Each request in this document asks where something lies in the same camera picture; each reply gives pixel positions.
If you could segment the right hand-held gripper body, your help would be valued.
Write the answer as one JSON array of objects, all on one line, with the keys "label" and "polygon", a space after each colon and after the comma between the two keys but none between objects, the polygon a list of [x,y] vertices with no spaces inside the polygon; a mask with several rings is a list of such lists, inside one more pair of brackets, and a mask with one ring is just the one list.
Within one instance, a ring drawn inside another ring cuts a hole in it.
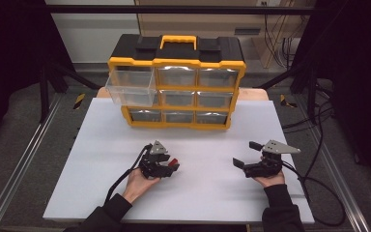
[{"label": "right hand-held gripper body", "polygon": [[243,172],[246,178],[270,177],[282,169],[283,154],[298,154],[299,148],[289,146],[276,140],[270,140],[261,151],[262,159],[257,163],[245,164]]}]

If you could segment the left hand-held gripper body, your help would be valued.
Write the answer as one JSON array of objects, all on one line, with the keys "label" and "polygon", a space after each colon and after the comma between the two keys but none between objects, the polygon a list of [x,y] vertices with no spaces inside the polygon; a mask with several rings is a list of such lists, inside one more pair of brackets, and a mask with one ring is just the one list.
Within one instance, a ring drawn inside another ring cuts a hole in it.
[{"label": "left hand-held gripper body", "polygon": [[164,178],[161,176],[162,156],[168,155],[166,148],[156,140],[153,144],[149,144],[145,154],[142,156],[138,167],[146,178]]}]

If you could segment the transparent plastic drawer bin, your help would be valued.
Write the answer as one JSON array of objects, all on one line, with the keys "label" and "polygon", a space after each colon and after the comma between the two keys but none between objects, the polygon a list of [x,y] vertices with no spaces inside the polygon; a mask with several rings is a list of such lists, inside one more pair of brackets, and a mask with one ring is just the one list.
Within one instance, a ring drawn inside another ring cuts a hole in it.
[{"label": "transparent plastic drawer bin", "polygon": [[114,103],[124,106],[152,106],[157,92],[156,75],[148,67],[116,67],[105,84]]}]

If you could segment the yellow black storage organizer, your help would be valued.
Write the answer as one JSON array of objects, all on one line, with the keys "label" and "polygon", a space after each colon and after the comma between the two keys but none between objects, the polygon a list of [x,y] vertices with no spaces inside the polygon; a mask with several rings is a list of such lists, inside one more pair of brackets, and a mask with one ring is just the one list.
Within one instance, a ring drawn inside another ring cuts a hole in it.
[{"label": "yellow black storage organizer", "polygon": [[116,67],[160,67],[235,69],[239,72],[238,95],[246,64],[240,41],[234,37],[204,39],[197,36],[163,35],[144,37],[125,34],[116,44],[109,60],[109,73]]}]

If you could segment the person's right hand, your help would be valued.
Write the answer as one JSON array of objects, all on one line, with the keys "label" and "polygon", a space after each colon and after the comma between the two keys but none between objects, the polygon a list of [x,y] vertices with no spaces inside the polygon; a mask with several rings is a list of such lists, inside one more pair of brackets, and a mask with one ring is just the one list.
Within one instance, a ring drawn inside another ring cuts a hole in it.
[{"label": "person's right hand", "polygon": [[270,177],[255,177],[254,180],[258,182],[264,189],[271,186],[285,184],[285,177],[282,171],[279,171],[276,175]]}]

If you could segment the person's left hand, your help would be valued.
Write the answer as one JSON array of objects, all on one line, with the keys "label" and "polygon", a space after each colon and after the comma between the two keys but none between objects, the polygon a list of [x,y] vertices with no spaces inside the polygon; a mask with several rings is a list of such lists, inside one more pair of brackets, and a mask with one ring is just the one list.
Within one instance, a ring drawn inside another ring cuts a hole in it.
[{"label": "person's left hand", "polygon": [[146,178],[141,172],[141,169],[136,168],[128,175],[128,182],[126,184],[123,197],[128,203],[133,204],[139,197],[141,197],[159,181],[160,178]]}]

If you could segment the yellow black tape marker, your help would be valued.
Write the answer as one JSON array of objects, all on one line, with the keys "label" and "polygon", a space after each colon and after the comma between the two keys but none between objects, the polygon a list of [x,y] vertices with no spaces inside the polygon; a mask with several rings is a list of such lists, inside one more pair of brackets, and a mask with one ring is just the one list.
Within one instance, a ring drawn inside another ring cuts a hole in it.
[{"label": "yellow black tape marker", "polygon": [[83,100],[85,98],[85,94],[79,94],[75,100],[75,103],[73,105],[73,109],[78,109],[80,105],[82,104]]},{"label": "yellow black tape marker", "polygon": [[296,103],[293,102],[287,102],[285,95],[280,95],[280,105],[296,108],[298,107]]}]

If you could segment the black metal stand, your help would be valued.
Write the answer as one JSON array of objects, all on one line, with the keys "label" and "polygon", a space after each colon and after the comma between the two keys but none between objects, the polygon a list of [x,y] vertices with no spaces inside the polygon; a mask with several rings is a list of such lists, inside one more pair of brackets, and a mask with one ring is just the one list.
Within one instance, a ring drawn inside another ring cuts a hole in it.
[{"label": "black metal stand", "polygon": [[288,77],[292,77],[294,80],[291,84],[291,92],[299,94],[304,88],[307,88],[307,107],[306,113],[313,124],[316,123],[315,113],[315,99],[317,90],[317,77],[312,69],[312,64],[308,62],[300,62],[293,66],[290,70],[283,72],[282,74],[274,77],[273,79],[260,84],[259,89],[267,90],[275,84],[285,80]]},{"label": "black metal stand", "polygon": [[57,93],[66,93],[69,89],[69,85],[64,79],[65,76],[71,77],[73,80],[92,90],[99,90],[101,88],[100,85],[60,64],[53,62],[44,64],[40,70],[41,123],[43,123],[49,115],[48,84],[51,84]]}]

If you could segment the grid of clear drawers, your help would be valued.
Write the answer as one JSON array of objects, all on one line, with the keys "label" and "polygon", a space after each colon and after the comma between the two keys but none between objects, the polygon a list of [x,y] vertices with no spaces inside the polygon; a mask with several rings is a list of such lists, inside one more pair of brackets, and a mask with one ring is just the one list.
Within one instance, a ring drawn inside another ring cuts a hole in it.
[{"label": "grid of clear drawers", "polygon": [[125,106],[122,112],[134,127],[226,130],[238,80],[239,72],[230,68],[160,67],[153,103]]}]

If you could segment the dark rectangular vent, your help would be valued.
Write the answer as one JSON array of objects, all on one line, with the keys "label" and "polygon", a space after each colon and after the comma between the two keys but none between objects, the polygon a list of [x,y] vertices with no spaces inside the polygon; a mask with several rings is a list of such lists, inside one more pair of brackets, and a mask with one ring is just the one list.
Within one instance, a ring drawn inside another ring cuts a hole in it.
[{"label": "dark rectangular vent", "polygon": [[261,33],[260,28],[236,28],[234,34],[236,36],[257,36]]}]

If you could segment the black curtain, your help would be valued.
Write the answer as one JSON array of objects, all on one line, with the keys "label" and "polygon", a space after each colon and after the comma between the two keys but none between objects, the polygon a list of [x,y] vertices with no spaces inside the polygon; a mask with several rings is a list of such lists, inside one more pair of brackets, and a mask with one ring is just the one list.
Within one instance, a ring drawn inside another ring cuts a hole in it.
[{"label": "black curtain", "polygon": [[72,69],[44,0],[0,0],[0,123],[15,91],[39,81],[49,62]]},{"label": "black curtain", "polygon": [[371,167],[371,0],[316,0],[329,14],[310,17],[296,60],[325,27],[316,72],[333,83],[333,105],[359,157]]}]

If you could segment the black horizontal bar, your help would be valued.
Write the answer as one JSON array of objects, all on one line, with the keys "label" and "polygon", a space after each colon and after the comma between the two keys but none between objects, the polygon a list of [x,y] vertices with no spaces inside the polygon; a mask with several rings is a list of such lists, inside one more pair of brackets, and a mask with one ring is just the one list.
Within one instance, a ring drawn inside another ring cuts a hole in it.
[{"label": "black horizontal bar", "polygon": [[47,5],[54,14],[313,15],[315,8],[235,6]]}]

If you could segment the aluminium floor rail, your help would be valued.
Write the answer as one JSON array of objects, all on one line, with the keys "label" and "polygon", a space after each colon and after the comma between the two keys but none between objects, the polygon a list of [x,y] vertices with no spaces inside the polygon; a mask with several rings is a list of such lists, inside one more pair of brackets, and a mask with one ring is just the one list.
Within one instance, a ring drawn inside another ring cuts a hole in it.
[{"label": "aluminium floor rail", "polygon": [[6,213],[14,194],[16,193],[22,179],[31,164],[35,154],[37,153],[40,145],[44,139],[44,136],[57,113],[60,103],[64,98],[64,94],[55,94],[50,104],[48,114],[46,118],[39,123],[32,138],[30,139],[26,149],[24,150],[20,160],[18,161],[11,177],[7,184],[0,193],[0,221],[3,215]]},{"label": "aluminium floor rail", "polygon": [[328,146],[325,143],[321,144],[320,151],[321,160],[324,163],[324,167],[329,174],[338,196],[341,198],[345,211],[347,214],[348,221],[352,225],[355,232],[371,232],[371,229],[360,210],[349,186],[347,185],[344,176],[340,172],[337,164],[335,163],[332,154],[328,150]]}]

